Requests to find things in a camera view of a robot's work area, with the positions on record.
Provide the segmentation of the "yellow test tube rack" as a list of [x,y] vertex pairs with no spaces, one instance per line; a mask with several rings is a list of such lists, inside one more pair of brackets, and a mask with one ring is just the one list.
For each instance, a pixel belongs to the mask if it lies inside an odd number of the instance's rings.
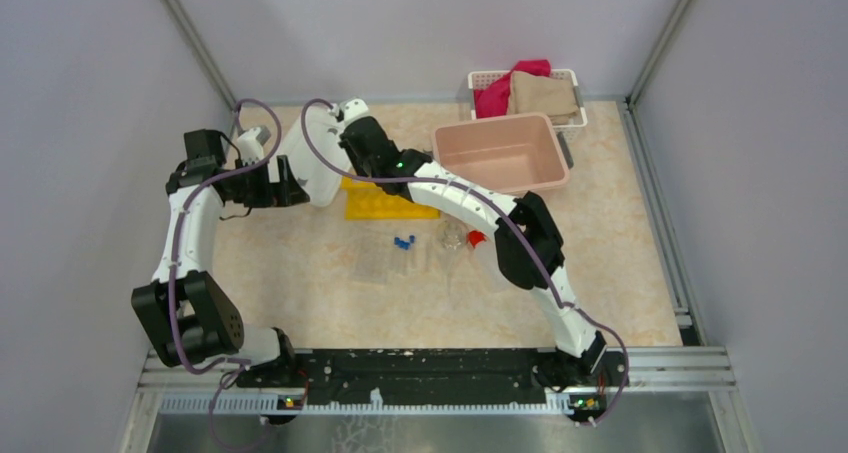
[[414,204],[400,196],[385,193],[370,182],[343,177],[341,189],[347,194],[347,220],[430,220],[439,219],[439,210]]

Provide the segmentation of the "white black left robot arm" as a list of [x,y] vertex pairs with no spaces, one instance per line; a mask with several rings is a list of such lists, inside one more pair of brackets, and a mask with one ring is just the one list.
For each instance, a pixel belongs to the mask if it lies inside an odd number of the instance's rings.
[[223,363],[259,369],[277,387],[292,384],[300,361],[279,328],[249,327],[212,276],[215,235],[227,203],[248,211],[304,204],[284,155],[260,161],[271,134],[255,127],[228,138],[201,129],[184,136],[186,158],[169,176],[170,220],[160,263],[131,305],[167,367],[203,374]]

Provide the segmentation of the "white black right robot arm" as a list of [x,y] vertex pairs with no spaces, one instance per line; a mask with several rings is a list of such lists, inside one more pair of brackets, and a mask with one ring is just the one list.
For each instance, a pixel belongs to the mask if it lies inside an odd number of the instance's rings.
[[567,379],[588,385],[599,376],[606,340],[577,304],[563,237],[538,194],[499,193],[450,172],[427,153],[399,149],[369,114],[345,120],[339,144],[363,179],[481,232],[494,249],[500,275],[529,292],[543,312],[556,349],[565,355]]

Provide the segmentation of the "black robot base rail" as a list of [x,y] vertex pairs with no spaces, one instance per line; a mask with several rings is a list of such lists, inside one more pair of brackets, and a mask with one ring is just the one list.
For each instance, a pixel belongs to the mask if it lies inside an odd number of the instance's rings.
[[314,349],[253,367],[240,388],[300,388],[314,406],[539,405],[546,393],[628,384],[624,357],[606,351],[594,369],[550,348]]

